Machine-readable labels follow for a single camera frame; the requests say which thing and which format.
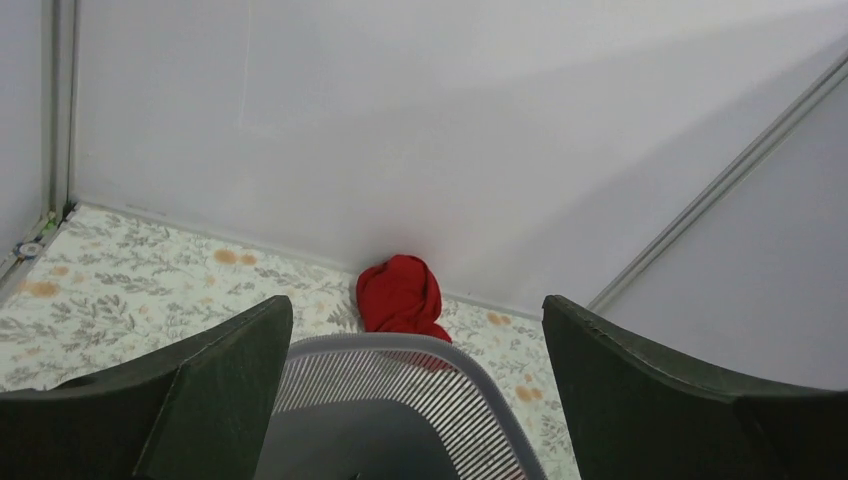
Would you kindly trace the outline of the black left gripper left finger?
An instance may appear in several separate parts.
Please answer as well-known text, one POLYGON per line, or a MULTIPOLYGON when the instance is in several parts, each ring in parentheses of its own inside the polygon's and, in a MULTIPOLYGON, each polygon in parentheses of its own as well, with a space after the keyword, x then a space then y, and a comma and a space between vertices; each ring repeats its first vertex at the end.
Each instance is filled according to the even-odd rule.
POLYGON ((251 478, 292 329, 277 295, 134 360, 3 393, 2 477, 251 478))

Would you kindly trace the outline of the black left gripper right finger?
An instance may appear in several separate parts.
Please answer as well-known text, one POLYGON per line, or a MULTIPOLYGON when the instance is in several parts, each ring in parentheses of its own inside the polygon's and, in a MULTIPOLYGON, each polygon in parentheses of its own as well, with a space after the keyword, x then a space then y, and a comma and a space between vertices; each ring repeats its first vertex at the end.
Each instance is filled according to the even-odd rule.
POLYGON ((847 395, 761 379, 560 296, 543 329, 584 479, 843 479, 847 395))

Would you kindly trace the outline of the grey mesh trash bin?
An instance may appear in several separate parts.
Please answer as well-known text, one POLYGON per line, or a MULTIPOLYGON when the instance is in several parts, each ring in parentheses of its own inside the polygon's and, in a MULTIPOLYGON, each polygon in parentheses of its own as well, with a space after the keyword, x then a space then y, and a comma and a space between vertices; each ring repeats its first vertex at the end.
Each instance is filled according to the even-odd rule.
POLYGON ((412 334, 304 339, 288 352, 259 479, 541 479, 499 388, 453 345, 412 334))

